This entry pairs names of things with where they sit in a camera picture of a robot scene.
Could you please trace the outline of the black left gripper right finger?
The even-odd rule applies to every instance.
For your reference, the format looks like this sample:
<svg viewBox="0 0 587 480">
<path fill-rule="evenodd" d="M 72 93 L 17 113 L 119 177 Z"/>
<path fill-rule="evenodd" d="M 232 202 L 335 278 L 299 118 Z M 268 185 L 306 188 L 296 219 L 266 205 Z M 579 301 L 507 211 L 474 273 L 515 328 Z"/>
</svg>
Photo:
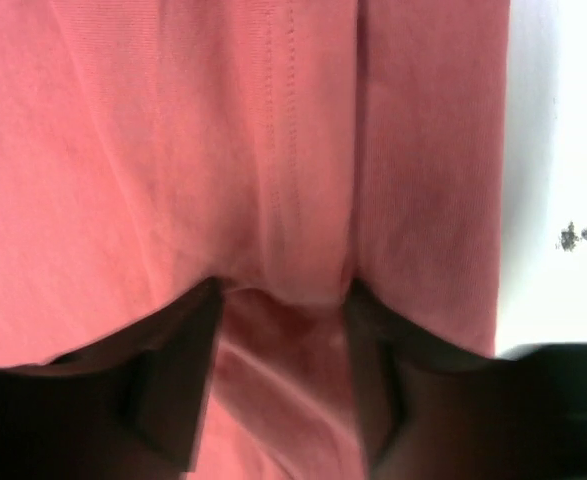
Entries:
<svg viewBox="0 0 587 480">
<path fill-rule="evenodd" d="M 371 479 L 587 479 L 587 343 L 461 349 L 354 282 L 345 327 Z"/>
</svg>

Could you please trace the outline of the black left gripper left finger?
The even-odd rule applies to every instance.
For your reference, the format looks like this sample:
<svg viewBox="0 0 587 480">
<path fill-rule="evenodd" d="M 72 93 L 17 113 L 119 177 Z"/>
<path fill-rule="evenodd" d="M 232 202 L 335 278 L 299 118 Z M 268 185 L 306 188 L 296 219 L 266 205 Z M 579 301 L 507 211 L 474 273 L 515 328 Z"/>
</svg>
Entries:
<svg viewBox="0 0 587 480">
<path fill-rule="evenodd" d="M 177 479 L 194 469 L 221 318 L 207 279 L 46 364 L 0 368 L 0 479 Z"/>
</svg>

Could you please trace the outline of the pink red t-shirt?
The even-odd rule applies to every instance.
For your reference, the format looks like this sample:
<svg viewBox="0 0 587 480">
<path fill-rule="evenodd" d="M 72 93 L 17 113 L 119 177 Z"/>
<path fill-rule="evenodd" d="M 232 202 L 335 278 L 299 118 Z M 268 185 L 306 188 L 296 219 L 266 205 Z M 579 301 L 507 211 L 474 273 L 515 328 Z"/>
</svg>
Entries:
<svg viewBox="0 0 587 480">
<path fill-rule="evenodd" d="M 0 1 L 0 366 L 227 283 L 199 479 L 360 479 L 353 277 L 494 350 L 505 1 Z"/>
</svg>

